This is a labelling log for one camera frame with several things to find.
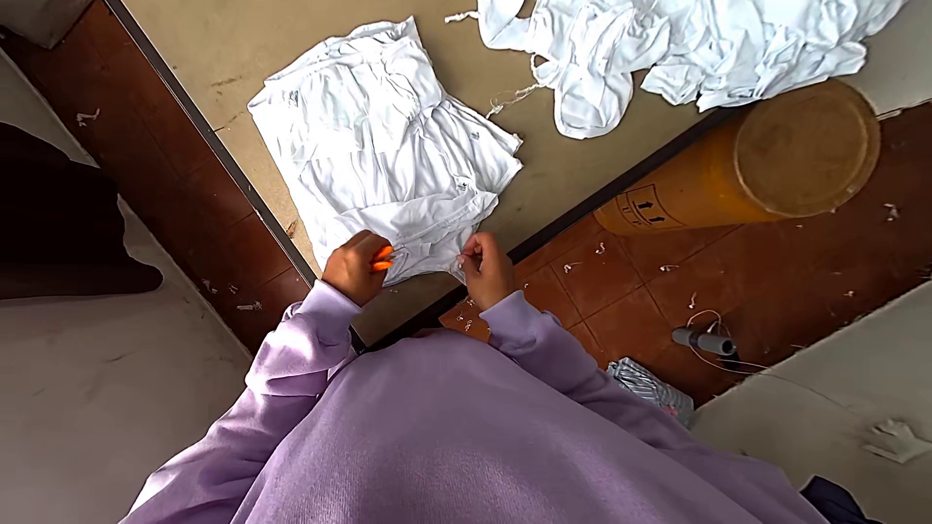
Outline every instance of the stack of white garments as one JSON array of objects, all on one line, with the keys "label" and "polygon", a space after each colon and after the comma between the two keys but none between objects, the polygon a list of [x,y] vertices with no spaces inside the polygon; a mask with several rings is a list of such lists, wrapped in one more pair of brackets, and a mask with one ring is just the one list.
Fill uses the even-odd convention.
[{"label": "stack of white garments", "polygon": [[487,47],[541,56],[534,87],[555,91],[561,133],[611,131],[631,100],[631,72],[672,104],[700,111],[734,106],[864,65],[860,40],[877,33],[906,0],[478,0],[446,21],[479,20]]},{"label": "stack of white garments", "polygon": [[413,19],[328,38],[249,103],[323,266],[370,229],[386,285],[448,271],[521,169],[520,139],[444,92]]}]

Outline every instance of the right hand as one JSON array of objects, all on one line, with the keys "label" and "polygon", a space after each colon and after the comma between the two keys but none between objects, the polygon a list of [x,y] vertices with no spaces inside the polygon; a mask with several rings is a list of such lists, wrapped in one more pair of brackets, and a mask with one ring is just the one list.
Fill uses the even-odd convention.
[{"label": "right hand", "polygon": [[475,233],[457,256],[466,273],[466,287],[479,310],[485,311],[513,293],[514,266],[491,233]]},{"label": "right hand", "polygon": [[372,258],[389,241],[364,229],[338,247],[323,270],[321,280],[332,285],[346,298],[362,307],[378,295],[387,270],[373,271]]}]

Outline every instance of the lavender sweatshirt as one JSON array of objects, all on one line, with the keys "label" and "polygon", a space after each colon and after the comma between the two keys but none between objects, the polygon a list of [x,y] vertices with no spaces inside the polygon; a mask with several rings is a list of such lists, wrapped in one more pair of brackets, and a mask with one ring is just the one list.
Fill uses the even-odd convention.
[{"label": "lavender sweatshirt", "polygon": [[778,468],[620,388],[520,291],[481,315],[489,344],[437,330],[352,360],[359,312],[317,281],[123,522],[826,522]]}]

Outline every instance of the orange scissors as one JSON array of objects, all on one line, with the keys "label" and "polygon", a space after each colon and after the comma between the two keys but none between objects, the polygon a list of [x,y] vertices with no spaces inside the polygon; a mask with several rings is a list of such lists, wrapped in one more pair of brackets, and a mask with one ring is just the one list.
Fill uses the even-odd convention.
[{"label": "orange scissors", "polygon": [[392,251],[394,251],[394,248],[390,245],[378,250],[376,255],[372,257],[372,272],[383,271],[391,267]]}]

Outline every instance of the sweatshirt cuff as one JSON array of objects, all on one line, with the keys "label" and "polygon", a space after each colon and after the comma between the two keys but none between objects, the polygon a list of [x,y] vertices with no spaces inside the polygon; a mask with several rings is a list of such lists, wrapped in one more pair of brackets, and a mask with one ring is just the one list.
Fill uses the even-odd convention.
[{"label": "sweatshirt cuff", "polygon": [[314,287],[295,310],[295,314],[312,316],[318,321],[318,325],[331,326],[340,332],[349,328],[352,319],[361,312],[363,308],[321,279],[314,281]]},{"label": "sweatshirt cuff", "polygon": [[524,291],[520,289],[479,313],[479,318],[488,322],[492,334],[515,341],[533,338],[528,328],[540,316],[541,312],[525,300]]}]

